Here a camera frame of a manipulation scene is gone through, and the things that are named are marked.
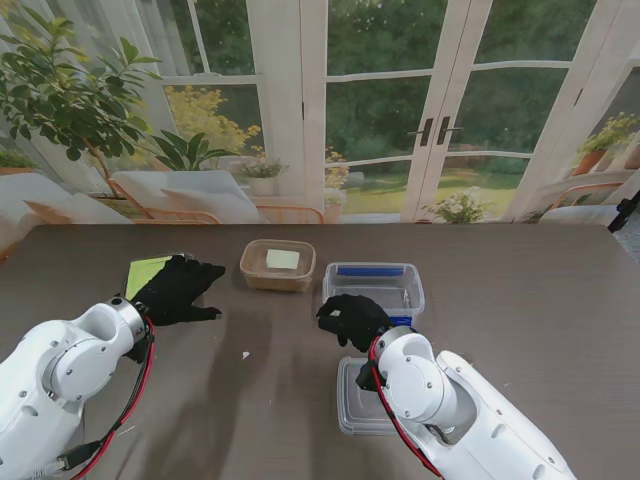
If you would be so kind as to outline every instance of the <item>dark wooden table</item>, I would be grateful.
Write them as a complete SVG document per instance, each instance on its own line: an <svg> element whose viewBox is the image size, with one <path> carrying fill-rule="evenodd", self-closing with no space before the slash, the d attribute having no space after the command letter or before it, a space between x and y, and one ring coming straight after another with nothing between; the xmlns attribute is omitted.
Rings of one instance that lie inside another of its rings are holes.
<svg viewBox="0 0 640 480"><path fill-rule="evenodd" d="M238 263L257 238L314 245L308 292L245 285ZM224 318L159 329L147 391L93 479L430 478L399 439L338 427L338 362L361 354L313 318L325 267L341 260L415 264L428 299L416 326L436 350L471 360L580 480L638 478L640 268L602 227L37 228L0 267L0 359L37 323L119 292L130 260L177 251L227 266L205 295ZM113 422L136 374L122 360L89 402L87 440Z"/></svg>

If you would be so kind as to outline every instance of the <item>yellow-green notepad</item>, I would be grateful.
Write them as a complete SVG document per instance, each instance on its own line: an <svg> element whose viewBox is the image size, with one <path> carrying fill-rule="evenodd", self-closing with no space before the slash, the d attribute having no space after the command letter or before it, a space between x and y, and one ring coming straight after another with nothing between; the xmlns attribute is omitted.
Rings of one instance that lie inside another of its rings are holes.
<svg viewBox="0 0 640 480"><path fill-rule="evenodd" d="M127 289L125 298L131 300L136 293L151 280L156 273L162 270L164 264L171 259L168 257L146 258L131 262L129 276L127 277Z"/></svg>

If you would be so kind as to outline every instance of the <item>door handle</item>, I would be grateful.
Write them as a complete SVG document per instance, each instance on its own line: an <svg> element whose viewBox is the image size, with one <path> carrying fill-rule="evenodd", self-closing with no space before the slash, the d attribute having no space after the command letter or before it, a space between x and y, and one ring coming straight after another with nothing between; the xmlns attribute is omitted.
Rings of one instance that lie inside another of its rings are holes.
<svg viewBox="0 0 640 480"><path fill-rule="evenodd" d="M420 138L420 146L424 147L429 141L429 134L431 133L431 127L433 126L433 118L427 118L424 122L424 128L417 132L407 132L407 135L422 135Z"/></svg>
<svg viewBox="0 0 640 480"><path fill-rule="evenodd" d="M464 130L463 127L449 127L449 121L451 117L444 117L442 119L442 124L440 125L440 132L438 133L438 145L442 145L444 143L444 137L447 132L461 132Z"/></svg>

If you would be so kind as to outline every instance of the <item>clear plastic container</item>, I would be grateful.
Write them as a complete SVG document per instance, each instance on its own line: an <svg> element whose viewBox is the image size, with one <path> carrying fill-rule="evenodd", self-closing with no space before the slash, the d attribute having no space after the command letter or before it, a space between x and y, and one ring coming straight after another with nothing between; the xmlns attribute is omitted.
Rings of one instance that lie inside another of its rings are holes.
<svg viewBox="0 0 640 480"><path fill-rule="evenodd" d="M338 423L347 435L396 435L378 394L360 390L356 378L365 358L345 357L338 366Z"/></svg>
<svg viewBox="0 0 640 480"><path fill-rule="evenodd" d="M262 290L304 292L315 267L314 248L289 240L254 240L240 259L247 285Z"/></svg>
<svg viewBox="0 0 640 480"><path fill-rule="evenodd" d="M331 263L324 276L322 301L342 294L369 297L394 325L410 326L424 311L420 275L409 263Z"/></svg>

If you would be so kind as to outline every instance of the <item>lawn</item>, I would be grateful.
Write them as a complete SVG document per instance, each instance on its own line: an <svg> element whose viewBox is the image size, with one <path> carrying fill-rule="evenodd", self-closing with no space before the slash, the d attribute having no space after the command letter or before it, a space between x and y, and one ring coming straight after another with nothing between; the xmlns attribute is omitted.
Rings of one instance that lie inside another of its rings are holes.
<svg viewBox="0 0 640 480"><path fill-rule="evenodd" d="M344 213L398 213L407 193L407 174L366 174L361 187L347 188Z"/></svg>
<svg viewBox="0 0 640 480"><path fill-rule="evenodd" d="M440 178L436 199L446 198L457 190L480 187L480 198L491 202L489 214L499 218L518 188L522 175L489 173L467 168L445 168ZM345 214L350 213L398 213L404 205L407 193L406 173L365 175L361 187L345 190L347 203Z"/></svg>

